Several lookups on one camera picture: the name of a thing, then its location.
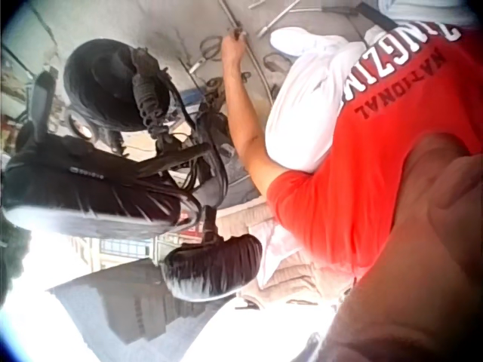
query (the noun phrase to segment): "t-shirt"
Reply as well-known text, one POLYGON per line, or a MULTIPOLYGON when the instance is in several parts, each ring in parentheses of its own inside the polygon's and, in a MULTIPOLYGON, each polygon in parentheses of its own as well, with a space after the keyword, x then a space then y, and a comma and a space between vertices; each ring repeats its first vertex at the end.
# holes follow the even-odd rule
POLYGON ((278 221, 322 265, 362 276, 392 227, 403 165, 428 133, 483 148, 481 33, 404 23, 361 56, 344 86, 329 156, 269 187, 278 221))

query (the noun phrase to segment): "sky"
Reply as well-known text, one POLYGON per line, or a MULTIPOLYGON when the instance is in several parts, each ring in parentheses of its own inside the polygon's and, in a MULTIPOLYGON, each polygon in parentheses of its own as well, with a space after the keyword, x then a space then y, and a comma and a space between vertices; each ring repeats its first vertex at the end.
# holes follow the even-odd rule
POLYGON ((0 333, 22 362, 98 362, 60 302, 47 289, 89 272, 67 237, 32 233, 24 272, 0 311, 0 333))

